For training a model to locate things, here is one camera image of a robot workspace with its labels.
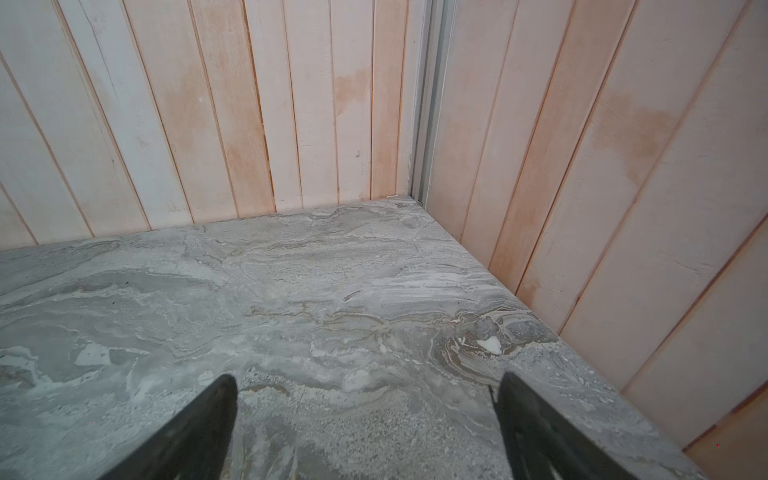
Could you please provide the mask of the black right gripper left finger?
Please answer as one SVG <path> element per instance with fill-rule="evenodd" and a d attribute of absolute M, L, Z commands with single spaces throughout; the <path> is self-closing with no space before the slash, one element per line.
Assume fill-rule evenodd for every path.
<path fill-rule="evenodd" d="M 103 479 L 218 479 L 237 416 L 236 379 L 223 374 Z"/>

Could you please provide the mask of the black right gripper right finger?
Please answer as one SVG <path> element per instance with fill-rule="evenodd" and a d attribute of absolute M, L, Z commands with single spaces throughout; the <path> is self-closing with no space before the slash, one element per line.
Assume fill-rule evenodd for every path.
<path fill-rule="evenodd" d="M 489 387 L 515 479 L 633 479 L 517 374 Z"/>

